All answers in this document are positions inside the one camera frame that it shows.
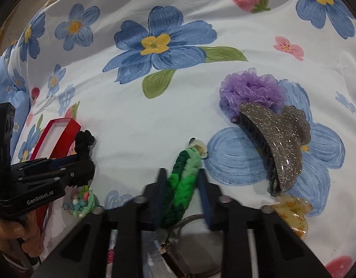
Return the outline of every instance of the white fabric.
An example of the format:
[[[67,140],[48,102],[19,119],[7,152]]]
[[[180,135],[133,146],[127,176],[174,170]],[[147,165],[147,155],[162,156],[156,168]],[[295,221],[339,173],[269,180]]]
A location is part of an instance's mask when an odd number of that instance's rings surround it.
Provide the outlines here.
[[[16,47],[8,71],[12,75],[13,69],[17,69],[28,88],[40,89],[31,110],[35,114],[47,102],[48,79],[55,65],[66,68],[55,96],[68,85],[73,84],[76,89],[70,105],[80,101],[77,121],[97,139],[93,150],[96,174],[91,189],[100,202],[104,202],[111,190],[117,190],[120,195],[139,195],[144,185],[155,180],[158,168],[171,170],[177,154],[190,138],[208,143],[219,130],[235,126],[218,105],[219,86],[227,74],[253,67],[259,76],[272,74],[277,80],[298,82],[308,94],[313,121],[334,130],[346,151],[342,168],[329,169],[331,187],[324,211],[317,217],[307,218],[306,243],[323,264],[341,255],[349,255],[354,261],[356,116],[335,97],[339,92],[356,107],[356,35],[343,39],[328,18],[323,29],[313,27],[297,15],[297,1],[270,0],[270,11],[251,14],[239,9],[232,0],[59,0],[43,10],[45,33],[38,39],[37,59],[28,56],[28,62],[22,62]],[[88,47],[75,44],[73,50],[65,51],[64,40],[58,40],[54,31],[68,20],[70,9],[76,3],[84,9],[99,7],[100,16],[91,25],[93,43]],[[157,5],[175,6],[184,15],[183,24],[197,20],[212,24],[217,39],[198,46],[235,47],[248,62],[223,61],[178,69],[166,91],[154,99],[147,99],[142,92],[144,77],[126,84],[115,82],[117,69],[102,72],[110,59],[124,52],[115,46],[115,33],[126,20],[148,29],[149,13]],[[301,46],[304,61],[277,51],[273,47],[277,36]],[[152,68],[150,73],[154,72],[157,70]],[[58,110],[57,99],[42,112],[41,129],[50,119],[59,117]],[[40,114],[35,115],[32,123],[24,127],[13,163],[20,161],[20,148],[39,117]],[[221,188],[242,204],[259,208],[275,201],[267,186],[268,182],[263,180],[250,186],[221,185]],[[201,207],[195,197],[188,213],[198,212]],[[66,228],[66,224],[61,222],[61,225]],[[65,233],[56,230],[53,236],[59,234]]]

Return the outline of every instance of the watch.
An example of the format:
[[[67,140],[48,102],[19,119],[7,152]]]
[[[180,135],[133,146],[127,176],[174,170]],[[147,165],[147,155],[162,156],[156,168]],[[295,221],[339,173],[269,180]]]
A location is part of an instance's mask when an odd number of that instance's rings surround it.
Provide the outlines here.
[[[169,242],[170,236],[174,230],[176,229],[180,230],[186,224],[203,218],[204,218],[203,214],[195,214],[195,215],[188,216],[182,219],[181,221],[177,222],[170,230],[169,234],[166,237],[166,240],[161,245],[161,249],[160,249],[161,257],[164,259],[168,267],[178,278],[207,278],[221,271],[221,267],[215,266],[204,272],[191,273],[182,255],[177,250],[175,250],[174,246],[172,246],[172,244]]]

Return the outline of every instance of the hair claw clip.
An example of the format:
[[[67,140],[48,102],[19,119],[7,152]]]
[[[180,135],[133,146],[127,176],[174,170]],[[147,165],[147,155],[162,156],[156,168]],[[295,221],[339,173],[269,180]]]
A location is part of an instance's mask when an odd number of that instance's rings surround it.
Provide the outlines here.
[[[260,104],[244,103],[239,118],[266,159],[271,195],[291,189],[302,170],[301,146],[311,140],[305,113],[285,106],[276,114]]]

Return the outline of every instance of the green braided keychain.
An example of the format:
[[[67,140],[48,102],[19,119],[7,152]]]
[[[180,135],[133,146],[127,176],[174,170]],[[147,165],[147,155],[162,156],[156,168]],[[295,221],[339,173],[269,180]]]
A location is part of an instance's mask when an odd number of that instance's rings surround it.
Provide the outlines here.
[[[182,218],[192,199],[196,178],[201,168],[201,156],[196,148],[188,147],[179,153],[168,178],[161,227],[175,225]]]

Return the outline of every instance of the purple scrunchie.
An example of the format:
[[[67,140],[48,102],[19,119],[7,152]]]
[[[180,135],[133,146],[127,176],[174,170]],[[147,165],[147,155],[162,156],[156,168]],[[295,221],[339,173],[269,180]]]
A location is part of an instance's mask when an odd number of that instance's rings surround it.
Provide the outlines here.
[[[286,91],[273,75],[257,76],[256,69],[250,68],[227,75],[219,90],[219,105],[230,121],[237,122],[240,104],[260,103],[277,112],[285,105]]]

